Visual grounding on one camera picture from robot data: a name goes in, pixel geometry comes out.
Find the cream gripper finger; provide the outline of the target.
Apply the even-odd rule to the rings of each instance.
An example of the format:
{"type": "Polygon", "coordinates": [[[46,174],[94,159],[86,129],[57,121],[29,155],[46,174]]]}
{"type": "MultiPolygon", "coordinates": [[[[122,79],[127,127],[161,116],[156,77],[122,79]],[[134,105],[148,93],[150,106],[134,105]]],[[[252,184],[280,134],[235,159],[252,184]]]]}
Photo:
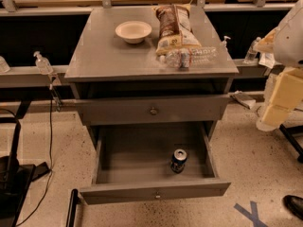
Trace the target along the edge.
{"type": "Polygon", "coordinates": [[[293,110],[303,100],[303,70],[285,69],[276,77],[276,85],[270,103],[293,110]]]}
{"type": "Polygon", "coordinates": [[[290,112],[276,105],[262,106],[256,126],[260,131],[274,131],[288,118],[290,112]]]}

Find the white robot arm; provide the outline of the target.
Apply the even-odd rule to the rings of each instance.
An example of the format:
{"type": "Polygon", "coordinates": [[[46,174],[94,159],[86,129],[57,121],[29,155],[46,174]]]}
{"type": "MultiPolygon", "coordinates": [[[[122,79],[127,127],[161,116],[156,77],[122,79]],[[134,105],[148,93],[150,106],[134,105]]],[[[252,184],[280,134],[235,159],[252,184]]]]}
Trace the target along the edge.
{"type": "Polygon", "coordinates": [[[303,100],[303,0],[297,1],[278,26],[256,45],[258,52],[271,53],[285,66],[277,76],[270,76],[265,85],[264,105],[257,128],[273,131],[288,118],[303,100]]]}

